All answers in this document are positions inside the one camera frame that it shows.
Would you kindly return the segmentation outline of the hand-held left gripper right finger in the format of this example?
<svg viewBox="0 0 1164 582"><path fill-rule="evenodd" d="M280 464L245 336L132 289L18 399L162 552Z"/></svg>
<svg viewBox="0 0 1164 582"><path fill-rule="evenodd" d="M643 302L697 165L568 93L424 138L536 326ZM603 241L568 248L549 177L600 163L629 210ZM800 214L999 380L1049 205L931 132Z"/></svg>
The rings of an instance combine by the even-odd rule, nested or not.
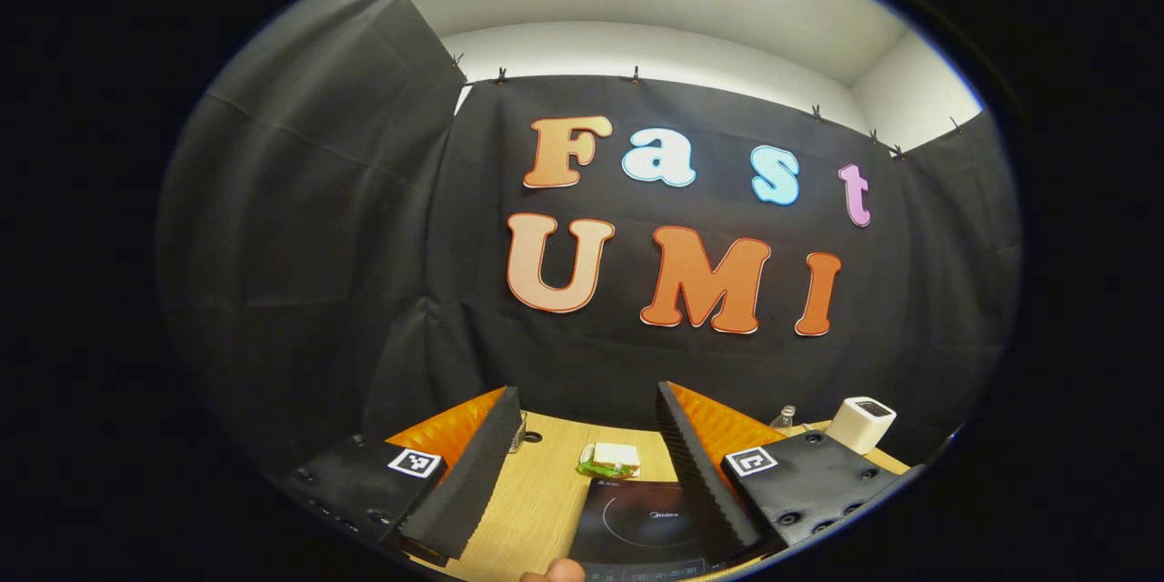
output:
<svg viewBox="0 0 1164 582"><path fill-rule="evenodd" d="M823 430L786 436L669 379L656 385L654 412L711 565L799 548L911 480Z"/></svg>

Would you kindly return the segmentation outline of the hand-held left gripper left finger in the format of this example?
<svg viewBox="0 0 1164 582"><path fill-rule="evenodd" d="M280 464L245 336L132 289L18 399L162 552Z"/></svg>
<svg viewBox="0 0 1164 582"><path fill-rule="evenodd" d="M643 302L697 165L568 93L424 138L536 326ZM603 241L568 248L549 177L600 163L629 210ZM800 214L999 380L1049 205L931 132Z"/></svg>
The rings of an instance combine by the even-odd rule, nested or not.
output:
<svg viewBox="0 0 1164 582"><path fill-rule="evenodd" d="M447 565L462 558L523 425L506 385L372 441L349 436L271 482L374 551Z"/></svg>

